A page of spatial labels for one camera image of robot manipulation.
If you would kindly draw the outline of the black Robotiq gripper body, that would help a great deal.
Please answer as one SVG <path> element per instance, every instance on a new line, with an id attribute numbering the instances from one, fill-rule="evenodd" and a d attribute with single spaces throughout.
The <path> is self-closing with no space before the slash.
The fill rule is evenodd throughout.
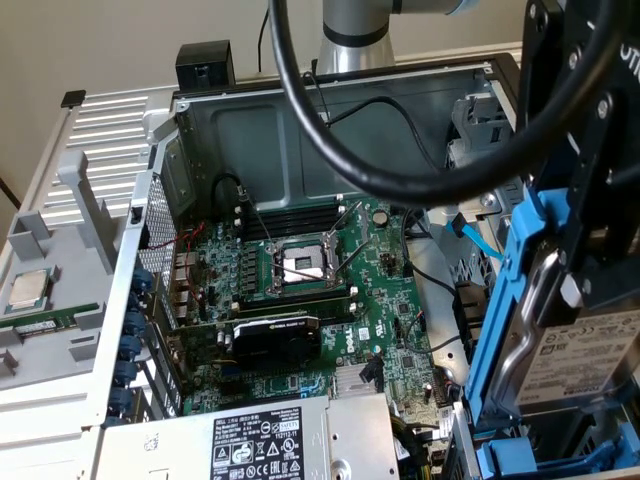
<path id="1" fill-rule="evenodd" d="M 559 11 L 555 40 L 556 52 L 549 56 L 549 64 L 555 68 L 553 93 L 556 93 L 571 73 L 569 58 L 580 56 L 587 49 L 602 1 L 556 1 Z M 618 46 L 616 60 L 600 84 L 602 94 L 608 92 L 618 104 L 618 115 L 611 123 L 613 140 L 606 150 L 606 157 L 613 165 L 635 165 L 639 162 L 639 3 L 632 1 L 631 10 L 624 21 L 626 31 Z M 591 134 L 588 123 L 598 116 L 591 110 L 597 106 L 593 99 L 575 117 L 575 123 L 563 140 L 549 152 L 551 165 L 574 165 L 581 151 L 586 149 Z"/>

